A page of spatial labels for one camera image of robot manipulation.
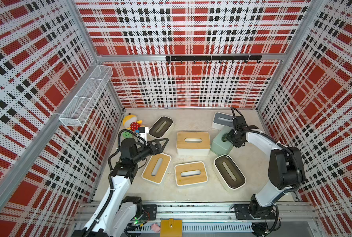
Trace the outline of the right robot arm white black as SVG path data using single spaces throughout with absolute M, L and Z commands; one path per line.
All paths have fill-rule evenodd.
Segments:
M 249 213 L 253 219 L 270 217 L 276 202 L 297 191 L 306 178 L 301 151 L 276 141 L 255 125 L 248 125 L 242 114 L 233 116 L 231 121 L 233 128 L 226 137 L 234 147 L 251 143 L 268 157 L 269 181 L 251 197 Z

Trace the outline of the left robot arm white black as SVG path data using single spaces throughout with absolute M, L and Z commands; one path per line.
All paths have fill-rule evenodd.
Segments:
M 139 162 L 161 154 L 168 138 L 147 141 L 139 134 L 122 129 L 117 135 L 117 150 L 109 156 L 109 187 L 83 229 L 74 230 L 74 237 L 119 237 L 135 218 L 142 216 L 140 197 L 127 196 L 139 170 Z

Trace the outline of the mint green tissue box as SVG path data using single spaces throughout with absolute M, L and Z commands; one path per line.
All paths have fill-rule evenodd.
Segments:
M 213 139 L 210 150 L 217 154 L 228 155 L 233 149 L 233 145 L 230 141 L 227 140 L 226 135 L 232 130 L 231 127 L 224 127 Z

